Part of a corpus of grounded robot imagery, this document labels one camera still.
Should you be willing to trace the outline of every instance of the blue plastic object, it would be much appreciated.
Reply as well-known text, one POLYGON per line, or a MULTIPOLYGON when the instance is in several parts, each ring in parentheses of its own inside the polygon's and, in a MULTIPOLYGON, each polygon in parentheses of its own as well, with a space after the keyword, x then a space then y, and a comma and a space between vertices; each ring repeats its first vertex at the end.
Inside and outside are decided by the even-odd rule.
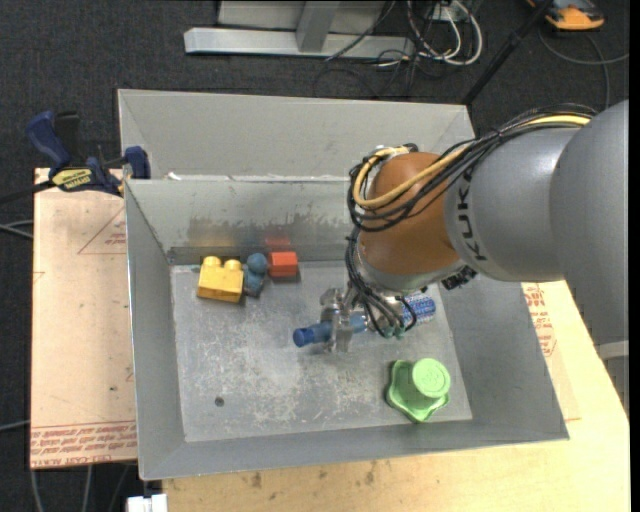
POLYGON ((53 112, 47 110, 35 116, 27 124, 26 134, 35 148, 51 157, 55 168, 59 169, 71 162, 71 155, 53 129, 53 112))
POLYGON ((124 159, 131 165, 133 178, 143 180, 151 178, 151 166, 147 154, 140 146, 131 146, 125 149, 124 159))
MULTIPOLYGON (((436 314, 436 303, 425 292, 416 292, 405 297, 407 304, 416 314, 416 324, 428 322, 433 319, 436 314)), ((402 306, 402 319, 405 325, 411 323, 411 313, 406 306, 402 306)))
MULTIPOLYGON (((364 322, 364 316, 361 313, 353 313, 350 321, 354 333, 362 332, 367 328, 364 322)), ((304 347, 311 343, 329 341, 330 337, 331 322, 328 320, 293 331, 293 342, 297 347, 304 347)))

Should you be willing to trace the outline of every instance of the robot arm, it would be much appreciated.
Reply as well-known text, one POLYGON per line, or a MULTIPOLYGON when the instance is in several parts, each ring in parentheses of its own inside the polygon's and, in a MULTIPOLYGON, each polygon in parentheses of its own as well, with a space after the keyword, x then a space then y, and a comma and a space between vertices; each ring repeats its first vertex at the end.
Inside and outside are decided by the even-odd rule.
POLYGON ((403 297, 481 273, 565 279, 601 355, 626 356, 628 108, 532 111, 443 155, 407 144, 352 169, 349 284, 323 312, 342 318, 338 349, 354 309, 398 336, 403 297))

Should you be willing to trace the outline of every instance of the yellow lego block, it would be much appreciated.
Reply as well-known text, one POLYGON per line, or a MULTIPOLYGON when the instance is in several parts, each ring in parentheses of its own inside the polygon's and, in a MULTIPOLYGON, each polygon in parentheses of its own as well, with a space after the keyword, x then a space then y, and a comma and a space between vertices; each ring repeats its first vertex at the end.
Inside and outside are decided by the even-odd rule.
POLYGON ((238 260, 222 261, 215 256, 207 256, 200 267, 198 297, 227 302, 240 302, 244 272, 238 260))

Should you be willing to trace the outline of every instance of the black cable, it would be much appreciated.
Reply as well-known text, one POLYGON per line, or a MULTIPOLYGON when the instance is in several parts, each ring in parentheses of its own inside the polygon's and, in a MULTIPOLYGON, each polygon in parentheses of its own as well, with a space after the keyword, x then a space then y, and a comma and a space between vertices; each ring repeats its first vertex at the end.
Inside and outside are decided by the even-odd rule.
POLYGON ((314 98, 318 97, 318 91, 317 91, 317 87, 318 87, 318 83, 320 82, 320 79, 325 76, 328 75, 330 73, 345 73, 347 75, 351 75, 355 78, 358 79, 358 81, 363 84, 367 89, 369 89, 369 92, 371 93, 372 99, 378 99, 378 92, 371 86, 371 84, 369 83, 368 80, 366 80, 364 78, 363 75, 361 75, 360 73, 358 73, 357 71, 354 71, 353 69, 348 69, 348 68, 329 68, 329 69, 325 69, 323 71, 321 71, 320 73, 318 73, 318 75, 316 76, 316 78, 313 81, 313 84, 311 85, 311 91, 313 94, 314 98))
POLYGON ((603 110, 606 110, 609 108, 609 103, 611 102, 611 99, 610 99, 611 85, 609 80, 609 68, 607 67, 607 63, 605 62, 604 55, 602 55, 602 52, 600 51, 600 47, 596 44, 595 40, 590 36, 586 36, 586 38, 591 43, 591 46, 593 46, 593 49, 596 51, 596 53, 598 54, 598 57, 600 57, 600 61, 602 62, 602 73, 604 74, 604 109, 603 110))
MULTIPOLYGON (((352 222, 358 229, 361 229, 363 231, 379 232, 385 229, 389 229, 402 222, 403 220, 406 220, 407 218, 411 218, 415 215, 420 214, 422 211, 424 211, 424 209, 432 205, 433 202, 435 202, 435 200, 452 185, 452 182, 450 182, 447 187, 441 190, 435 197, 431 198, 428 203, 423 205, 419 211, 414 211, 412 213, 413 209, 420 200, 422 200, 428 194, 432 193, 446 180, 450 180, 452 176, 457 179, 465 171, 473 172, 477 163, 481 161, 487 154, 493 151, 498 145, 504 144, 514 137, 535 130, 575 126, 574 123, 570 122, 547 122, 531 124, 532 121, 548 116, 561 114, 571 114, 590 118, 594 115, 594 113, 595 111, 589 107, 572 104, 531 109, 530 111, 527 111, 512 119, 511 121, 505 123, 499 129, 493 130, 480 138, 467 142, 468 145, 452 162, 449 162, 449 164, 444 169, 440 170, 431 179, 428 179, 427 182, 420 187, 420 190, 415 193, 412 198, 402 203, 398 203, 398 200, 401 199, 402 196, 408 192, 408 190, 403 191, 396 197, 390 199, 384 204, 378 205, 374 209, 364 210, 360 208, 355 202, 353 193, 355 181, 362 166, 356 166, 350 171, 351 182, 347 196, 347 207, 349 209, 352 222)), ((449 148, 445 152, 445 154, 449 154, 451 153, 451 151, 452 149, 449 148)))
POLYGON ((618 57, 613 57, 612 59, 604 59, 604 58, 601 58, 600 60, 574 59, 569 55, 560 53, 558 50, 550 46, 549 43, 544 39, 544 37, 542 37, 542 29, 540 27, 538 27, 538 38, 540 39, 540 42, 544 45, 544 47, 547 50, 549 50, 551 53, 553 53, 556 57, 560 57, 561 59, 566 60, 567 62, 571 62, 572 64, 580 64, 582 66, 600 66, 603 64, 615 64, 616 62, 621 62, 629 58, 629 53, 627 52, 622 55, 619 55, 618 57))
POLYGON ((50 181, 45 181, 44 183, 39 183, 38 185, 33 185, 24 190, 20 190, 18 192, 12 192, 11 194, 7 194, 6 196, 0 197, 0 204, 10 203, 17 199, 21 199, 26 196, 30 196, 32 194, 36 194, 38 192, 42 192, 43 190, 47 190, 49 188, 55 187, 53 183, 50 181))
POLYGON ((358 37, 356 37, 351 43, 349 43, 347 46, 345 46, 342 50, 334 53, 330 57, 327 57, 325 59, 325 62, 330 62, 330 61, 332 61, 334 59, 342 57, 345 53, 347 53, 349 50, 353 49, 358 43, 360 43, 360 41, 362 41, 365 37, 367 37, 369 34, 371 34, 375 30, 375 28, 378 25, 380 25, 380 23, 382 23, 382 21, 389 15, 389 13, 393 9, 393 6, 395 5, 395 3, 396 3, 395 0, 392 1, 392 2, 389 2, 388 6, 387 6, 387 9, 380 14, 380 16, 378 17, 378 19, 375 21, 375 23, 373 25, 371 25, 367 30, 365 30, 362 34, 360 34, 358 37))

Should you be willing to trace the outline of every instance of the orange object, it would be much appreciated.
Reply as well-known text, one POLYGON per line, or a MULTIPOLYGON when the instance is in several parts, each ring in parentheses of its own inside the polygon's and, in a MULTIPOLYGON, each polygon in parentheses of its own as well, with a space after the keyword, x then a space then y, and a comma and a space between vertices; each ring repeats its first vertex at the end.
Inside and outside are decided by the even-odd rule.
POLYGON ((267 261, 271 277, 295 277, 298 275, 298 256, 293 251, 270 252, 267 261))

